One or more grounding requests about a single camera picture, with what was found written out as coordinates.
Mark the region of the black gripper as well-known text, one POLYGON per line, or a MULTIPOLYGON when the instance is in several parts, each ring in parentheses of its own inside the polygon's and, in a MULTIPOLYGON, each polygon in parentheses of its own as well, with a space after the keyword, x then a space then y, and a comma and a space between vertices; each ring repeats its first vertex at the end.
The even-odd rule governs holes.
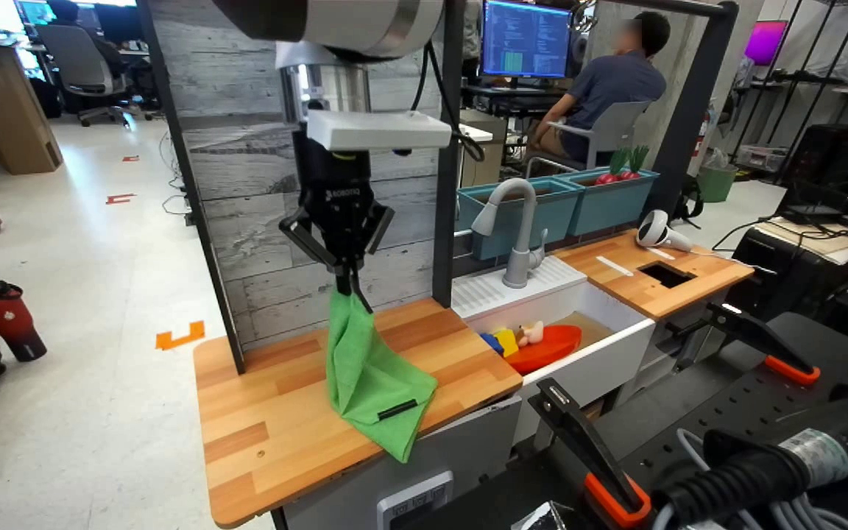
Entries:
POLYGON ((339 294, 351 294, 395 209, 373 204, 364 150, 326 150, 298 136, 294 160, 300 198, 294 217, 279 222, 279 234, 335 278, 339 294))

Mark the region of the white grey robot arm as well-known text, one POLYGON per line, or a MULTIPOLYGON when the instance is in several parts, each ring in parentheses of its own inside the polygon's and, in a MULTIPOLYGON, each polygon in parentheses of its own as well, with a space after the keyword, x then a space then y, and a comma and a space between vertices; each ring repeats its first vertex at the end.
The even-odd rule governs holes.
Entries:
POLYGON ((420 110, 378 110, 367 67, 420 51, 442 0, 216 0, 247 38, 276 44, 292 122, 298 209, 279 229, 322 263, 342 294, 359 288, 364 257, 395 217, 370 189, 373 150, 451 145, 451 126, 420 110))

